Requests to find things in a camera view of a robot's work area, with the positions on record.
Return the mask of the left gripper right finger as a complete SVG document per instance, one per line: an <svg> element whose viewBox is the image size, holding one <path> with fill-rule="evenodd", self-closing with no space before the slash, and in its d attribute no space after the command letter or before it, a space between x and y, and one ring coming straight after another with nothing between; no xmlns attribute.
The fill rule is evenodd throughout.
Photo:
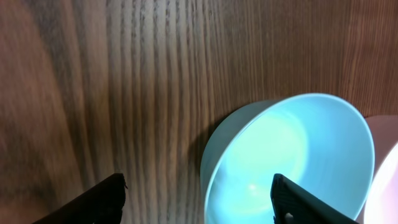
<svg viewBox="0 0 398 224"><path fill-rule="evenodd" d="M358 224L282 174L271 187L275 224Z"/></svg>

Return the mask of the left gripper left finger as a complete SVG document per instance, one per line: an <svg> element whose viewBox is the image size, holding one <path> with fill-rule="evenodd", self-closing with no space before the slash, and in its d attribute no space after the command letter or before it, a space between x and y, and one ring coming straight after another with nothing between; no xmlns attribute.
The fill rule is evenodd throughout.
<svg viewBox="0 0 398 224"><path fill-rule="evenodd" d="M115 173L34 224L120 224L126 182Z"/></svg>

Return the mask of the light blue bowl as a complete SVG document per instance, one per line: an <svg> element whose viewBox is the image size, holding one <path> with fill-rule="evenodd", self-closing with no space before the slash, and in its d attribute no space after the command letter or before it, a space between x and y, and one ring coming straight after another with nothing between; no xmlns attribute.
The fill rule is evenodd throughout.
<svg viewBox="0 0 398 224"><path fill-rule="evenodd" d="M366 201L374 143L362 114L323 93L243 106L209 138L200 165L205 223L272 223L282 174L351 219Z"/></svg>

